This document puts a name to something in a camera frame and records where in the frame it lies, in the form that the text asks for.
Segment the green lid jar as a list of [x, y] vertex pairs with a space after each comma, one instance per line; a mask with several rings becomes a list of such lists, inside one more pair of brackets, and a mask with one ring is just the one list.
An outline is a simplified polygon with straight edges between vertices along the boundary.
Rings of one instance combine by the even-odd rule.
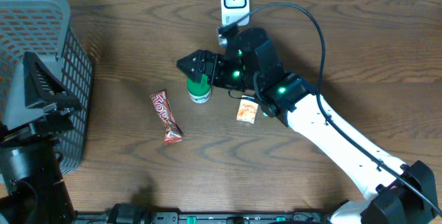
[[201, 82], [187, 80], [187, 90], [190, 99], [197, 104], [204, 104], [211, 97], [211, 85], [207, 83], [208, 77], [202, 76]]

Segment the red chocolate bar wrapper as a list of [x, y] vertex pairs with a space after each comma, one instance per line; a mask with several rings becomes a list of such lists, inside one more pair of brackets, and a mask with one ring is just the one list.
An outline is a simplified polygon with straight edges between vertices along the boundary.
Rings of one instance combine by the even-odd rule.
[[150, 96], [155, 111], [165, 127], [164, 144], [173, 144], [183, 140], [181, 131], [172, 114], [166, 90], [158, 91]]

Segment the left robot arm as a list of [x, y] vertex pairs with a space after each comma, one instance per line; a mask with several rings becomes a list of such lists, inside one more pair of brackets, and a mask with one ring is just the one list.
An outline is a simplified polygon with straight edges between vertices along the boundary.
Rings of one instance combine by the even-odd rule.
[[23, 57], [24, 106], [43, 115], [13, 129], [1, 125], [1, 175], [8, 196], [1, 199], [2, 223], [72, 223], [77, 216], [53, 147], [73, 130], [70, 117], [82, 109], [36, 53]]

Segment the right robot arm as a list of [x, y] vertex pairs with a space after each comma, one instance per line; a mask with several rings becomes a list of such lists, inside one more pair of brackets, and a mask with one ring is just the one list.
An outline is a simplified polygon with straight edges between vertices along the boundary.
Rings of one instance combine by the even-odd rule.
[[267, 116], [311, 140], [350, 177], [363, 201], [344, 203], [324, 222], [429, 223], [441, 214], [432, 170], [383, 151], [342, 119], [309, 82], [283, 68], [265, 30], [218, 37], [224, 54], [197, 50], [177, 67], [196, 83], [252, 90], [252, 100]]

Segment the white barcode scanner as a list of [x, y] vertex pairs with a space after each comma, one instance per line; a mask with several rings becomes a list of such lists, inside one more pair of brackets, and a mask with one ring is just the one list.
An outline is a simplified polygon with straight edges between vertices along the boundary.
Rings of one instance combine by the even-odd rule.
[[220, 0], [222, 25], [231, 24], [250, 12], [250, 0]]

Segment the small orange carton box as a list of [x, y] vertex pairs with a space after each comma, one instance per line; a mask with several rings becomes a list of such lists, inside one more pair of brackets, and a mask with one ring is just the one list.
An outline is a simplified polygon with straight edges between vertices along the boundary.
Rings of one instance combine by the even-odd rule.
[[255, 103], [251, 96], [243, 95], [240, 98], [236, 120], [253, 124], [256, 120], [259, 105]]

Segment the grey plastic basket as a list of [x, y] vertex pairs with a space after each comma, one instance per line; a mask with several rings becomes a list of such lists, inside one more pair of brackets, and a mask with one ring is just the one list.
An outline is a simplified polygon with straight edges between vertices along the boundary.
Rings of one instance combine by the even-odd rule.
[[81, 164], [93, 63], [70, 26], [67, 0], [1, 0], [1, 123], [8, 129], [59, 113], [73, 128], [57, 130], [61, 172]]

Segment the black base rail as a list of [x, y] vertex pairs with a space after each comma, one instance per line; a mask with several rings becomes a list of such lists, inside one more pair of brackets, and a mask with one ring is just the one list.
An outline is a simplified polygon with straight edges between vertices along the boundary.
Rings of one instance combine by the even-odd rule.
[[74, 223], [132, 223], [132, 224], [284, 224], [284, 223], [328, 223], [320, 212], [154, 212], [142, 207], [118, 203], [105, 212], [77, 212]]

